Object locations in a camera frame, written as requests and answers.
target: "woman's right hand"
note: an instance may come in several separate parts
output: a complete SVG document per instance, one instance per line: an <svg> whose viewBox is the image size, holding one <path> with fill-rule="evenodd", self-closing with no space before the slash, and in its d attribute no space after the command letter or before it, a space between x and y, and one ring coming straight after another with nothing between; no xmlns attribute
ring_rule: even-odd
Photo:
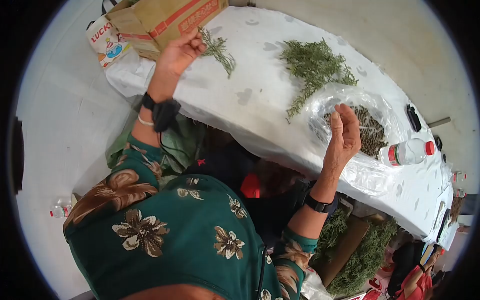
<svg viewBox="0 0 480 300"><path fill-rule="evenodd" d="M437 261L437 259L440 257L440 252L435 252L433 253L432 255L430 255L429 259L427 260L427 263L426 265L430 268L431 266L433 266L435 264L435 262Z"/></svg>
<svg viewBox="0 0 480 300"><path fill-rule="evenodd" d="M156 61L155 72L148 86L151 98L155 102L171 98L182 73L205 50L202 34L197 29L170 41Z"/></svg>

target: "red cap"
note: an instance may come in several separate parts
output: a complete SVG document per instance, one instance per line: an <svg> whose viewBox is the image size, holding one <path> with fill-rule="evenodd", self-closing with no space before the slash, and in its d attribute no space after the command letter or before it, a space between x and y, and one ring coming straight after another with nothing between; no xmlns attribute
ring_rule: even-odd
<svg viewBox="0 0 480 300"><path fill-rule="evenodd" d="M425 152L427 155L433 155L435 153L435 145L432 141L428 141L425 143Z"/></svg>

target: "black device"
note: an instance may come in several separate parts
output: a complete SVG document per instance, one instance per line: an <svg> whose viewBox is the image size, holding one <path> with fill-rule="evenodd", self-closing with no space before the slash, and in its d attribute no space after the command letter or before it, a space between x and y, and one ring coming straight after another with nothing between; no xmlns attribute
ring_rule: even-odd
<svg viewBox="0 0 480 300"><path fill-rule="evenodd" d="M171 98L160 103L155 103L148 93L142 98L142 105L152 111L153 129L155 132L164 132L169 126L173 126L173 130L178 131L178 124L175 119L179 110L180 103Z"/></svg>
<svg viewBox="0 0 480 300"><path fill-rule="evenodd" d="M419 132L421 129L420 119L415 112L415 108L410 104L407 105L407 116L410 124L413 127L413 130L415 130L415 132Z"/></svg>
<svg viewBox="0 0 480 300"><path fill-rule="evenodd" d="M312 196L310 196L310 190L309 190L309 192L305 195L305 200L303 200L303 205L310 206L316 212L328 214L329 208L330 206L332 206L332 203L318 202L317 200L313 199Z"/></svg>

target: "black watch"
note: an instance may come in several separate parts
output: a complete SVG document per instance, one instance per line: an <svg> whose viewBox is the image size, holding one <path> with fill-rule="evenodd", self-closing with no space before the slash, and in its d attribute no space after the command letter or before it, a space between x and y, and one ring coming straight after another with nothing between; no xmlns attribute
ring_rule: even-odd
<svg viewBox="0 0 480 300"><path fill-rule="evenodd" d="M170 125L176 124L175 118L181 107L180 103L173 98L155 103L148 93L143 96L142 105L152 111L155 132L164 132Z"/></svg>
<svg viewBox="0 0 480 300"><path fill-rule="evenodd" d="M318 202L317 200L313 199L312 196L310 196L310 191L305 196L305 200L303 200L303 205L308 205L314 211L319 213L324 213L324 214L328 214L329 208L330 206L332 206L332 203L333 202L331 203Z"/></svg>

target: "cable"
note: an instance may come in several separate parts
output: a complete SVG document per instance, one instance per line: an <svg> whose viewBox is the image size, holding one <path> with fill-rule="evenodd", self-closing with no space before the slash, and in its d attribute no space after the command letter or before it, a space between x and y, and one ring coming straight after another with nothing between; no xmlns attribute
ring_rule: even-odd
<svg viewBox="0 0 480 300"><path fill-rule="evenodd" d="M260 296L262 295L262 283L264 282L264 271L265 271L265 260L267 258L267 245L264 247L264 251L262 252L262 269L260 270L260 280L258 281L258 289L257 289L257 300L260 300Z"/></svg>

